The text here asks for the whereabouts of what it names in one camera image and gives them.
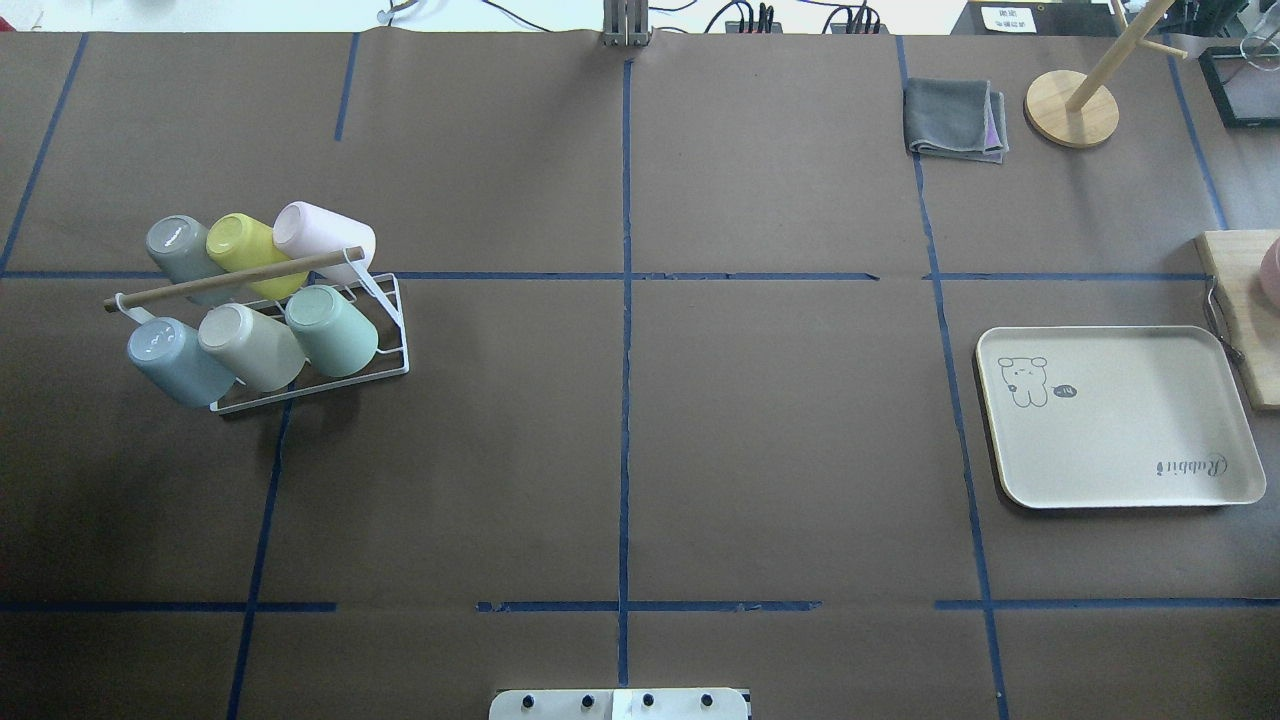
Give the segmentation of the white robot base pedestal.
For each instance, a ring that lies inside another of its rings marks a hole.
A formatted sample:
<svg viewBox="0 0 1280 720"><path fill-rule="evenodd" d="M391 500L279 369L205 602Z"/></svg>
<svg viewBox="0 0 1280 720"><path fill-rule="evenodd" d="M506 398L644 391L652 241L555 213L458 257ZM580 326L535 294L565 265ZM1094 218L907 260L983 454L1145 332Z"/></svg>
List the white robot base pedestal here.
<svg viewBox="0 0 1280 720"><path fill-rule="evenodd" d="M751 719L746 691L728 687L508 689L489 719Z"/></svg>

